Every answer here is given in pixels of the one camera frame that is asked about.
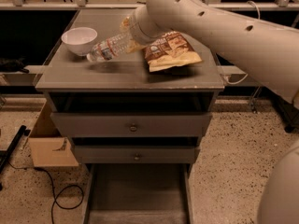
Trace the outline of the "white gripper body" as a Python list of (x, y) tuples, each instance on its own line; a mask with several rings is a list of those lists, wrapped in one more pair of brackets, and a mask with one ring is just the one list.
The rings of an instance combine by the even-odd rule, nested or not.
[(167, 33), (168, 29), (160, 27), (146, 7), (138, 7), (129, 17), (129, 31), (137, 43), (148, 45)]

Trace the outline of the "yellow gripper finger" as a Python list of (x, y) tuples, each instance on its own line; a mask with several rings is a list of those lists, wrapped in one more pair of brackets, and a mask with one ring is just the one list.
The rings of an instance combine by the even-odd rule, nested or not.
[(130, 29), (130, 18), (126, 17), (120, 25), (120, 31), (122, 33), (127, 32)]
[(127, 53), (133, 53), (133, 52), (136, 52), (138, 50), (142, 50), (145, 47), (146, 47), (146, 45), (141, 45), (138, 42), (136, 42), (135, 40), (130, 39), (129, 42), (128, 42), (128, 46), (126, 48), (126, 52)]

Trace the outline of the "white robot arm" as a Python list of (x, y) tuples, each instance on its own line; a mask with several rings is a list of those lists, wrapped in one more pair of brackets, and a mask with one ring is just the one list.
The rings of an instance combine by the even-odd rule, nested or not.
[[(125, 28), (140, 45), (172, 30), (189, 35), (299, 108), (299, 31), (210, 7), (201, 0), (146, 0)], [(276, 164), (257, 224), (299, 224), (299, 144)]]

